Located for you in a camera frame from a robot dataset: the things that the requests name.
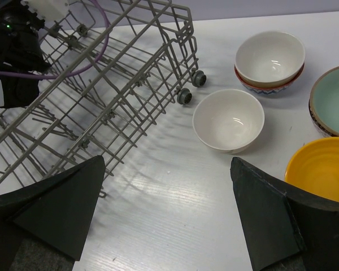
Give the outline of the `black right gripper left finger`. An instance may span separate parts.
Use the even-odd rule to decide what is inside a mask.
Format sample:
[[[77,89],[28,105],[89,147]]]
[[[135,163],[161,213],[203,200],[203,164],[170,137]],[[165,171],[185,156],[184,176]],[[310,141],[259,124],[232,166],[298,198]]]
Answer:
[[[0,195],[0,261],[26,237],[79,261],[105,173],[95,156],[60,174]]]

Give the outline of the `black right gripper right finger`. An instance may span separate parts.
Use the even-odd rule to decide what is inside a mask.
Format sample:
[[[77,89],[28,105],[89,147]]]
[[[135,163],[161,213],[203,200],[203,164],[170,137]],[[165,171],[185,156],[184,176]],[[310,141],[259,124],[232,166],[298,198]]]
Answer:
[[[339,202],[239,157],[230,174],[253,270],[339,270]]]

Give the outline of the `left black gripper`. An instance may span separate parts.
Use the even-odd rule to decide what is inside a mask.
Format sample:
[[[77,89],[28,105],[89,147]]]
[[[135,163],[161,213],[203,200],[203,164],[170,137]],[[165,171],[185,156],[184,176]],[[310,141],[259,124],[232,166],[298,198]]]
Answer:
[[[0,1],[0,108],[30,105],[50,64],[43,58],[38,31],[45,21],[23,1]]]

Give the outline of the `plain white bowl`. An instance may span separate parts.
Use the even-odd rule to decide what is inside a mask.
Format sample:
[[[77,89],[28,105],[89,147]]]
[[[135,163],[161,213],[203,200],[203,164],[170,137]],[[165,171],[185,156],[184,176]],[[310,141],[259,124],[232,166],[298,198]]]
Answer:
[[[263,106],[255,96],[238,89],[209,94],[196,106],[192,126],[208,148],[229,154],[247,149],[265,124]]]

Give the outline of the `teal glazed bowl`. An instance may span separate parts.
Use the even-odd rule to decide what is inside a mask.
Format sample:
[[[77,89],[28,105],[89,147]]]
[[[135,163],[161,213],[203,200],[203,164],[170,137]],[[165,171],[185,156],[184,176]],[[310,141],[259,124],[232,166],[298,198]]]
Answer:
[[[317,121],[333,137],[339,137],[339,66],[314,83],[309,102]]]

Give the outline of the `yellow bowl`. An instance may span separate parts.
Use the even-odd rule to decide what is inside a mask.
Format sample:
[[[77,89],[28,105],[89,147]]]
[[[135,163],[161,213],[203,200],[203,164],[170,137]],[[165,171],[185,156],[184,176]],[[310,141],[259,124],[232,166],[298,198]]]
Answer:
[[[339,137],[312,141],[289,160],[284,181],[339,202]]]

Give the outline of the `patterned mosaic bowl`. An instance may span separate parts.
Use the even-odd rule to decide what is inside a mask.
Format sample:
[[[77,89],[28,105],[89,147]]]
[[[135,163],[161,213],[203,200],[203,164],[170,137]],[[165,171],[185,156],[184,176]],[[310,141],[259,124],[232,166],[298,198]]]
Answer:
[[[323,136],[323,137],[332,137],[333,135],[331,133],[329,133],[324,127],[322,127],[322,125],[317,121],[317,119],[315,118],[315,115],[311,109],[311,105],[310,102],[308,102],[308,111],[312,120],[312,123],[314,125],[314,127],[316,128],[316,130]]]

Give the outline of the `red blue patterned bowl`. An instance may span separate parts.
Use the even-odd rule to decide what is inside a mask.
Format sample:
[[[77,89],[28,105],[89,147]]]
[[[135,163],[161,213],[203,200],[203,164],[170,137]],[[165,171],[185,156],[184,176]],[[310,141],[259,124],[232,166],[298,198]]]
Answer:
[[[292,78],[289,82],[281,85],[281,86],[277,86],[277,87],[273,87],[273,88],[259,88],[259,87],[255,87],[255,86],[251,86],[248,83],[246,83],[240,76],[240,74],[237,71],[237,68],[234,67],[234,73],[236,75],[236,77],[238,78],[238,80],[240,81],[240,83],[249,91],[252,91],[255,94],[259,94],[259,95],[273,95],[273,94],[277,94],[283,90],[286,90],[289,86],[291,86],[296,80],[297,78],[302,74],[303,69],[305,67],[305,64],[302,65],[302,67],[300,68],[300,70],[298,71],[298,73],[295,75],[294,78]]]

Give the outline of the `white bowl stacked top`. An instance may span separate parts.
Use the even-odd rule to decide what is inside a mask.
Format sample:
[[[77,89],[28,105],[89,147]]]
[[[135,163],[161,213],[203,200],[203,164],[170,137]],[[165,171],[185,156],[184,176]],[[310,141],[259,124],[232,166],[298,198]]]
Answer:
[[[249,85],[272,88],[291,81],[305,63],[306,50],[296,36],[267,31],[248,38],[237,50],[234,66]]]

